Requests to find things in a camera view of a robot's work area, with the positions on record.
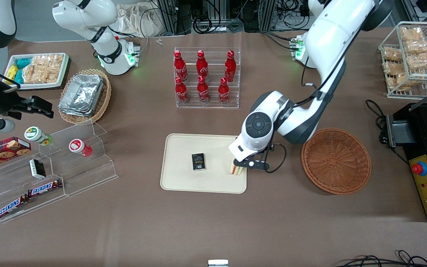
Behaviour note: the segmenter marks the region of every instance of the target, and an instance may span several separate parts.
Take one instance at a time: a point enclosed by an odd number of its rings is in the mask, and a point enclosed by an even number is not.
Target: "wicker basket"
[[[371,174],[366,148],[356,137],[340,129],[318,130],[303,145],[301,161],[314,184],[337,195],[359,191]]]
[[[63,120],[68,123],[77,124],[90,119],[96,122],[102,117],[102,115],[106,111],[106,108],[108,107],[108,102],[110,101],[110,96],[112,95],[112,86],[110,85],[110,81],[108,80],[108,77],[106,76],[106,74],[98,69],[86,69],[86,70],[80,71],[78,74],[88,74],[88,75],[96,74],[104,79],[102,93],[100,94],[100,98],[98,99],[98,103],[95,108],[95,113],[91,117],[82,117],[82,116],[68,115],[68,114],[62,113],[59,110],[59,114],[63,118]],[[64,94],[67,91],[68,85],[72,81],[73,77],[75,77],[75,75],[72,76],[72,78],[70,78],[70,80],[66,83],[64,90],[62,91],[62,95],[60,96],[60,99],[64,97]]]

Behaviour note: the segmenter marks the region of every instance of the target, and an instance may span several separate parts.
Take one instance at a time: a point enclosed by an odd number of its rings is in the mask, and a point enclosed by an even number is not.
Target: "acrylic display stand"
[[[0,223],[13,220],[63,198],[74,196],[117,178],[113,161],[105,154],[105,148],[100,138],[100,135],[104,133],[106,133],[105,129],[88,120],[51,134],[53,140],[48,146],[38,146],[31,143],[31,154],[1,164],[0,208],[23,194],[27,194],[27,190],[47,184],[50,181],[62,179],[63,187],[32,197],[27,203],[3,216]],[[92,147],[93,151],[89,157],[83,157],[69,151],[69,142],[76,138],[82,139],[85,144]],[[32,177],[29,169],[31,159],[43,162],[46,169],[45,179]]]
[[[184,82],[187,87],[187,92],[190,102],[182,104],[179,102],[176,91],[176,105],[178,108],[227,108],[238,109],[240,103],[240,66],[242,62],[242,53],[239,47],[176,47],[175,50],[181,52],[182,58],[187,65],[188,79]],[[209,78],[207,84],[209,86],[210,102],[201,103],[197,92],[198,75],[197,75],[197,51],[203,50],[205,59],[209,64]],[[233,50],[235,52],[235,61],[237,68],[235,78],[232,83],[228,83],[230,87],[230,101],[227,105],[221,105],[218,97],[218,87],[220,79],[225,76],[225,61],[227,60],[227,52]],[[173,70],[174,78],[177,76],[176,70]]]

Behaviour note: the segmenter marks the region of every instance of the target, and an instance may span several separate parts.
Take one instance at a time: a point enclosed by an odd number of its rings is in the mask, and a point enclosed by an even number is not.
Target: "snickers bar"
[[[27,196],[26,194],[24,194],[23,196],[18,197],[17,199],[15,199],[14,201],[12,201],[11,203],[5,205],[4,207],[2,207],[0,209],[0,219],[7,215],[8,213],[10,213],[13,209],[21,206],[22,204],[26,203],[29,201],[29,196]]]
[[[58,188],[61,186],[62,186],[62,180],[57,179],[55,181],[51,181],[50,183],[47,183],[47,184],[44,184],[41,186],[37,186],[34,189],[27,190],[27,195],[29,196],[29,198],[32,198],[34,195],[42,194],[42,193],[47,192],[51,189]]]

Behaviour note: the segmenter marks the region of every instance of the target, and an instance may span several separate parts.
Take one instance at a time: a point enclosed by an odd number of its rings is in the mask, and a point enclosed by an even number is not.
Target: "wire basket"
[[[378,46],[378,50],[381,53],[381,61],[385,64],[386,59],[384,51],[386,47],[391,47],[401,50],[403,57],[403,65],[405,69],[406,78],[395,86],[387,86],[387,97],[388,98],[405,98],[405,99],[416,99],[421,100],[427,97],[427,68],[411,70],[408,67],[406,61],[407,56],[412,56],[403,49],[403,41],[400,35],[400,27],[420,27],[425,39],[427,39],[427,22],[399,22],[398,25],[393,28],[390,34],[384,39],[384,41]],[[385,72],[385,80],[390,78]],[[408,90],[400,90],[402,86],[408,84],[415,84],[410,86]]]

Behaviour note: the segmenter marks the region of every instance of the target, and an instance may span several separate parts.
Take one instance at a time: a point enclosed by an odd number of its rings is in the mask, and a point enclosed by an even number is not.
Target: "white tray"
[[[25,55],[14,55],[9,59],[9,63],[7,63],[6,70],[4,72],[4,76],[7,75],[7,71],[10,66],[12,66],[17,59],[25,59],[27,57],[32,58],[33,56],[48,56],[50,54],[62,55],[64,59],[62,60],[62,65],[60,66],[59,76],[57,78],[57,82],[55,83],[35,83],[35,84],[22,84],[21,90],[34,90],[34,89],[45,89],[45,88],[54,88],[62,85],[62,81],[64,80],[65,72],[68,65],[68,55],[66,53],[45,53],[45,54],[25,54]]]
[[[241,194],[246,190],[246,173],[232,175],[233,156],[228,145],[236,136],[172,133],[166,138],[161,171],[164,190]],[[203,153],[205,170],[193,171],[192,154]]]

